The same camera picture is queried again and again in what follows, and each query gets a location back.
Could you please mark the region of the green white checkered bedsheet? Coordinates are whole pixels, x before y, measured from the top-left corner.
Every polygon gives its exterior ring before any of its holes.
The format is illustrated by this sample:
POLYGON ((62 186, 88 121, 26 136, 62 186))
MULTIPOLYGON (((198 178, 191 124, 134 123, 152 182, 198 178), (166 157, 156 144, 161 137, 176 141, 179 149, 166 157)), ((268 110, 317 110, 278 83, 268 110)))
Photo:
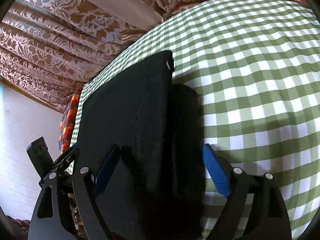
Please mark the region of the green white checkered bedsheet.
POLYGON ((319 22, 285 0, 211 0, 172 16, 84 86, 170 50, 173 80, 200 97, 204 142, 248 173, 273 174, 298 239, 319 208, 319 22))

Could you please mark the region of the black pants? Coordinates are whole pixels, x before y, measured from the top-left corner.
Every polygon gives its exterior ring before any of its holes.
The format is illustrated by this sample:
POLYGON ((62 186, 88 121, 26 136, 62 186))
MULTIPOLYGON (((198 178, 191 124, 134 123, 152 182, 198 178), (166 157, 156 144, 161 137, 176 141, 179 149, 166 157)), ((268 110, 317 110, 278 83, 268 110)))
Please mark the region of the black pants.
POLYGON ((172 52, 155 53, 100 86, 82 107, 80 157, 97 172, 119 161, 96 203, 114 239, 197 239, 204 165, 197 93, 173 84, 172 52))

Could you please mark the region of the brown floral curtain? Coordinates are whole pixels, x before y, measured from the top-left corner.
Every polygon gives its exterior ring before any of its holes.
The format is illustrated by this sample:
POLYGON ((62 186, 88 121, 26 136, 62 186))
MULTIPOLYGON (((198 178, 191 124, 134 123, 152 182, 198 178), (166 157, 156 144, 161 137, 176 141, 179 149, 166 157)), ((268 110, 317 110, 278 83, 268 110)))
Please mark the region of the brown floral curtain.
POLYGON ((1 21, 1 78, 63 111, 130 44, 203 1, 16 0, 1 21))

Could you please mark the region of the colourful patchwork pillow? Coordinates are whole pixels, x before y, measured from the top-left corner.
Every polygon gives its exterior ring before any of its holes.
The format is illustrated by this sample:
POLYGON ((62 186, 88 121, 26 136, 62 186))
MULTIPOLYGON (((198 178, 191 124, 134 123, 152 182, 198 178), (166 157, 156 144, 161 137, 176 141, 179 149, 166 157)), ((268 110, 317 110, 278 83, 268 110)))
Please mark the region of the colourful patchwork pillow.
POLYGON ((66 105, 62 121, 60 122, 59 150, 64 152, 71 144, 73 128, 75 126, 75 118, 78 110, 82 87, 71 97, 70 102, 66 105))

